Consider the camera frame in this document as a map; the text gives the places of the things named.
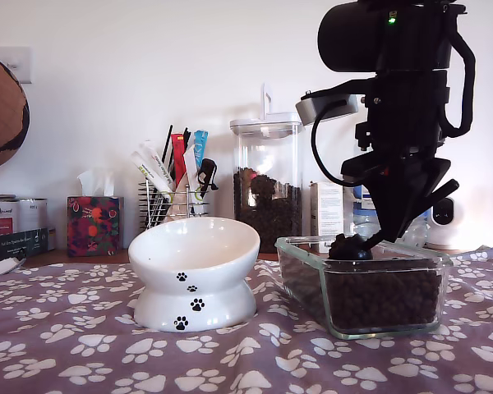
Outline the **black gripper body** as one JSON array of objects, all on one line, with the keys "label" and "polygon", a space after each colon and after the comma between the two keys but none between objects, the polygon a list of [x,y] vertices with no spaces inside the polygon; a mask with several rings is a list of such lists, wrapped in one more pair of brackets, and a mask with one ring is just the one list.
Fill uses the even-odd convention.
[{"label": "black gripper body", "polygon": [[345,82],[340,92],[364,96],[367,118],[356,137],[362,148],[372,148],[342,164],[345,183],[440,182],[450,167],[435,157],[440,115],[449,101],[446,71],[392,71]]}]

